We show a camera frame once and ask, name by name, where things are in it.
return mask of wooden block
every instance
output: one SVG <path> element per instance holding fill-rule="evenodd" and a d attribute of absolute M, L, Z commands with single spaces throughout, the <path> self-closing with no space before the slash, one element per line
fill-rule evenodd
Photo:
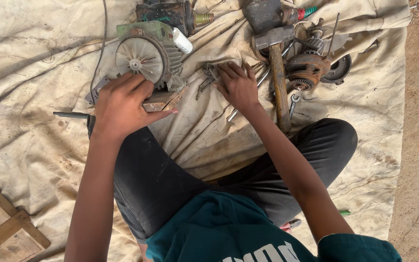
<path fill-rule="evenodd" d="M 0 193 L 0 225 L 19 211 Z M 0 245 L 0 262 L 25 262 L 49 247 L 51 242 L 32 223 L 24 223 Z"/>
<path fill-rule="evenodd" d="M 185 85 L 179 92 L 154 92 L 150 98 L 143 101 L 143 108 L 147 112 L 172 109 L 188 88 L 189 86 Z"/>
<path fill-rule="evenodd" d="M 0 225 L 0 245 L 17 233 L 22 228 L 22 225 L 26 223 L 30 223 L 30 217 L 25 211 L 18 212 L 15 216 L 2 223 Z"/>

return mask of teal t-shirt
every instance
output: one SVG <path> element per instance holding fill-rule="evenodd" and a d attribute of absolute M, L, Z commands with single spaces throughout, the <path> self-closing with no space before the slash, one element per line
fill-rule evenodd
<path fill-rule="evenodd" d="M 215 191 L 196 195 L 146 243 L 154 262 L 402 261 L 391 243 L 353 234 L 323 237 L 315 257 L 251 199 Z"/>

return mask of electric cable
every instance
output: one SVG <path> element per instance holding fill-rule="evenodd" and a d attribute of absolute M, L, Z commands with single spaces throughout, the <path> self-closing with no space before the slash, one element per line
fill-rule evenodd
<path fill-rule="evenodd" d="M 96 64 L 95 71 L 93 72 L 93 78 L 90 82 L 90 92 L 93 88 L 93 80 L 95 80 L 96 77 L 96 71 L 98 70 L 98 67 L 100 66 L 101 58 L 103 57 L 104 52 L 104 46 L 106 44 L 106 33 L 108 32 L 108 12 L 106 10 L 106 0 L 103 0 L 103 6 L 104 6 L 104 37 L 103 37 L 103 44 L 101 46 L 101 52 L 100 52 L 100 59 L 98 59 L 98 63 Z"/>

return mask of dirty canvas cloth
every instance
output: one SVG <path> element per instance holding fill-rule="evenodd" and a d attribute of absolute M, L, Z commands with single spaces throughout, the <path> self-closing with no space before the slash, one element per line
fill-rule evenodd
<path fill-rule="evenodd" d="M 106 1 L 108 36 L 94 85 L 115 78 L 114 56 L 119 45 L 115 26 L 133 22 L 135 1 Z M 205 13 L 218 0 L 195 3 Z M 402 140 L 405 27 L 410 21 L 404 0 L 295 1 L 291 7 L 318 5 L 317 12 L 296 25 L 298 37 L 324 18 L 325 36 L 332 33 L 341 12 L 338 35 L 348 41 L 332 55 L 350 54 L 352 70 L 340 86 L 320 83 L 310 92 L 290 92 L 303 98 L 292 117 L 292 132 L 324 117 L 350 122 L 358 133 L 358 148 L 350 163 L 329 187 L 339 210 L 357 234 L 386 240 L 393 195 L 400 169 Z M 39 261 L 62 261 L 73 205 L 88 151 L 83 119 L 53 116 L 53 111 L 86 112 L 84 100 L 99 59 L 104 28 L 103 5 L 88 1 L 0 1 L 0 190 L 32 215 L 32 222 L 51 246 Z M 189 39 L 194 51 L 184 55 L 182 76 L 189 84 L 177 108 L 179 114 L 150 126 L 165 151 L 195 177 L 208 181 L 252 163 L 265 149 L 247 120 L 238 114 L 228 123 L 230 106 L 214 88 L 195 100 L 204 80 L 201 63 L 258 60 L 250 48 L 251 27 L 238 1 L 227 0 L 214 11 L 215 21 Z M 363 52 L 375 40 L 377 49 Z M 289 53 L 299 52 L 295 45 Z M 259 100 L 276 121 L 268 101 L 270 87 L 259 87 Z M 314 254 L 316 245 L 305 218 L 292 233 Z M 114 210 L 110 261 L 139 261 L 135 240 Z"/>

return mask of wooden hammer handle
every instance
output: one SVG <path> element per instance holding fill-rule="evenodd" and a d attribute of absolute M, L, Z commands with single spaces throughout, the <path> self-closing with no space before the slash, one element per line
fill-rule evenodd
<path fill-rule="evenodd" d="M 281 44 L 269 46 L 269 59 L 271 61 L 272 80 L 276 92 L 276 111 L 279 129 L 288 134 L 292 128 L 289 117 L 289 101 L 285 86 L 284 63 L 282 62 Z"/>

